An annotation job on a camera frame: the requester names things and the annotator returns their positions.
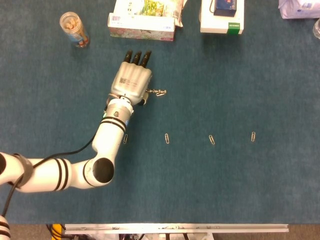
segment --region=black stripe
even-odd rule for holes
[[[123,126],[127,126],[123,121],[121,121],[119,118],[116,118],[116,117],[113,117],[113,116],[105,116],[104,118],[102,118],[102,120],[104,119],[113,119],[113,120],[116,120],[118,121],[119,123],[121,123]]]
[[[58,184],[56,185],[55,189],[53,191],[57,191],[57,189],[59,188],[60,184],[61,184],[61,179],[62,179],[62,168],[60,165],[60,162],[58,161],[58,159],[54,159],[56,161],[56,163],[58,164],[59,167],[59,180],[58,180]]]
[[[86,181],[87,184],[89,184],[89,185],[92,186],[92,187],[95,187],[95,186],[93,186],[90,182],[88,182],[88,180],[87,180],[87,178],[86,178],[86,175],[85,175],[85,168],[86,168],[86,165],[87,165],[88,162],[89,162],[89,161],[87,161],[87,162],[85,163],[85,165],[83,166],[83,171],[82,171],[83,178],[84,178],[84,180]]]
[[[7,231],[2,231],[2,230],[0,230],[0,236],[7,236],[8,238],[11,238],[11,235],[10,235],[10,233],[8,233]]]
[[[68,177],[69,177],[68,165],[67,165],[67,163],[66,163],[66,160],[64,160],[63,158],[61,158],[61,161],[63,162],[64,167],[65,167],[65,178],[64,178],[64,184],[63,184],[62,188],[60,189],[60,191],[63,190],[63,189],[65,189],[65,187],[67,186]]]
[[[116,126],[118,126],[119,128],[121,128],[121,130],[122,130],[123,132],[126,131],[121,125],[119,125],[118,123],[113,122],[113,121],[102,121],[100,124],[113,124],[113,125],[116,125]]]
[[[8,223],[3,222],[3,221],[0,221],[0,227],[5,227],[5,228],[7,228],[7,229],[10,229]]]

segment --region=box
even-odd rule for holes
[[[107,25],[112,37],[173,41],[175,18],[110,13]]]
[[[234,17],[237,11],[237,0],[216,0],[214,15]]]
[[[242,34],[245,23],[245,0],[236,1],[234,17],[216,16],[216,0],[202,0],[199,13],[200,32],[215,34]]]

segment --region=paper clip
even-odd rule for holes
[[[165,143],[166,143],[166,144],[169,144],[169,143],[170,143],[168,133],[166,133],[166,134],[164,135],[164,139],[165,139]]]
[[[155,95],[157,97],[163,96],[167,94],[167,90],[160,90],[159,92],[156,92]]]
[[[128,139],[128,134],[125,134],[123,138],[123,144],[127,143],[127,139]]]
[[[251,142],[254,143],[255,141],[256,141],[256,132],[253,131],[253,132],[251,133]]]
[[[209,135],[209,139],[210,139],[210,142],[212,145],[215,145],[215,140],[214,140],[214,137],[212,135]]]

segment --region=printed label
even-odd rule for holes
[[[130,81],[130,79],[123,78],[123,77],[120,77],[119,83],[120,84],[126,84],[127,86],[131,86],[131,87],[136,87],[137,86],[136,82]]]
[[[111,20],[112,21],[119,21],[120,20],[120,16],[112,16]]]
[[[240,23],[238,23],[238,22],[229,22],[228,23],[228,31],[226,32],[227,34],[237,35],[237,34],[239,34],[239,31],[240,31]]]
[[[79,33],[70,33],[70,34],[68,34],[68,37],[72,42],[76,42],[76,43],[83,40],[82,36],[80,36]]]
[[[311,10],[313,7],[314,7],[314,4],[312,2],[305,2],[301,6],[301,8],[304,10]]]

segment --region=green label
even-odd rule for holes
[[[238,22],[229,22],[227,34],[239,34],[240,31],[240,23]]]

